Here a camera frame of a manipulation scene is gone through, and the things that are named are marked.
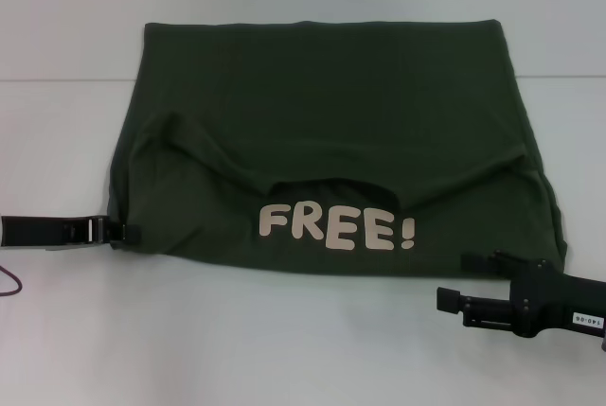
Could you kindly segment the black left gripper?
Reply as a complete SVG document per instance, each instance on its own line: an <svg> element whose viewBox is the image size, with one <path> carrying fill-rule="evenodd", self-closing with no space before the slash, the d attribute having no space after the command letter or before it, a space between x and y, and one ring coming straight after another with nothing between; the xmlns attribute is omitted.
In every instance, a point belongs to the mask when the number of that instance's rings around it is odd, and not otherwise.
<svg viewBox="0 0 606 406"><path fill-rule="evenodd" d="M107 216L91 216L62 221L46 217L1 217L2 247L53 247L67 245L126 244L141 241L141 229L111 221Z"/></svg>

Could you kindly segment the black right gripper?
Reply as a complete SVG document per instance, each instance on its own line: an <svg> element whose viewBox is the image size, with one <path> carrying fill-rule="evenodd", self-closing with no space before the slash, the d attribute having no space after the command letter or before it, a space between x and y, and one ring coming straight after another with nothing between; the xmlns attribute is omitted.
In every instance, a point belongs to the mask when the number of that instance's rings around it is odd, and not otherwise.
<svg viewBox="0 0 606 406"><path fill-rule="evenodd" d="M605 284L563 274L544 261L526 261L501 250L489 255L465 253L461 270L512 278L509 301L437 289L437 310L463 316L464 327L511 329L519 337L535 337L547 329L563 329L595 337L605 335Z"/></svg>

